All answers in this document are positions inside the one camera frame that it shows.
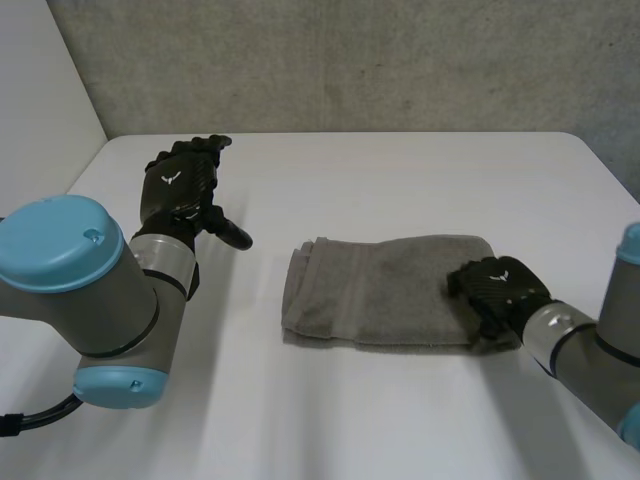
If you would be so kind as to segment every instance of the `logo on robotic hand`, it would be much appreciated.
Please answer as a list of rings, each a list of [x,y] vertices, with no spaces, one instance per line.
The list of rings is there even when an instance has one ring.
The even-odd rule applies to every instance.
[[[182,171],[179,171],[178,173],[176,173],[173,177],[165,177],[164,175],[162,177],[160,177],[162,179],[163,182],[165,182],[167,185],[171,185],[173,183],[173,181],[178,178],[180,176],[180,174],[182,173]]]
[[[497,280],[497,281],[502,280],[503,282],[506,282],[507,279],[509,278],[509,272],[507,270],[505,270],[504,271],[504,275],[498,275],[497,277],[492,277],[491,275],[489,275],[489,278],[491,280]]]

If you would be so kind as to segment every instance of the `folded towel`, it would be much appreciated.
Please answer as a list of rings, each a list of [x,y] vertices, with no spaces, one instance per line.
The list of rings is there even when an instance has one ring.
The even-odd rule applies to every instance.
[[[486,353],[518,348],[515,335],[480,338],[480,318],[447,295],[447,274],[493,256],[479,238],[432,235],[377,244],[318,238],[295,250],[282,326],[304,337],[373,346],[447,347]]]

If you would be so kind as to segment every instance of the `table surface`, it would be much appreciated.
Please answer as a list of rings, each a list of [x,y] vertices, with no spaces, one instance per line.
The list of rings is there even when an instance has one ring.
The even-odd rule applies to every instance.
[[[144,166],[190,136],[109,142],[71,193],[138,228]],[[168,390],[146,410],[83,406],[0,440],[3,479],[637,479],[620,442],[523,351],[486,358],[284,344],[291,252],[326,236],[487,239],[597,316],[623,228],[640,206],[561,133],[233,135],[216,203],[251,233],[197,246]],[[0,411],[47,408],[78,355],[48,327],[2,319]]]

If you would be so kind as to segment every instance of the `black cable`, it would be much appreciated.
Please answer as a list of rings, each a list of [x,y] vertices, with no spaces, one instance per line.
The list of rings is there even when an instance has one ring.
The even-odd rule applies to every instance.
[[[55,413],[58,413],[61,410],[65,409],[67,407],[67,405],[74,404],[76,402],[82,403],[82,401],[79,400],[78,397],[76,397],[74,394],[71,394],[67,398],[65,398],[62,402],[60,402],[59,404],[51,407],[48,410],[45,410],[44,412],[34,413],[33,415],[25,415],[24,418],[22,419],[22,423],[30,423],[33,420],[39,420],[39,419],[44,418],[44,417],[49,417],[49,416],[51,416],[51,415],[53,415]]]
[[[0,416],[0,437],[15,437],[23,430],[50,425],[74,412],[82,403],[82,400],[71,394],[59,404],[40,413]]]

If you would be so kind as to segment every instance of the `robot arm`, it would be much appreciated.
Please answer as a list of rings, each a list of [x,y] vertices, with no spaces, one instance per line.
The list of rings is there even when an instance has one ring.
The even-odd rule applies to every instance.
[[[251,247],[212,204],[220,152],[230,144],[213,135],[161,152],[146,168],[142,228],[129,245],[85,197],[48,198],[0,223],[0,315],[49,323],[82,355],[75,408],[157,402],[199,284],[196,236],[206,230],[239,250]]]
[[[598,322],[552,299],[510,257],[472,262],[448,285],[480,314],[481,334],[515,332],[549,375],[640,450],[640,224],[625,231]]]

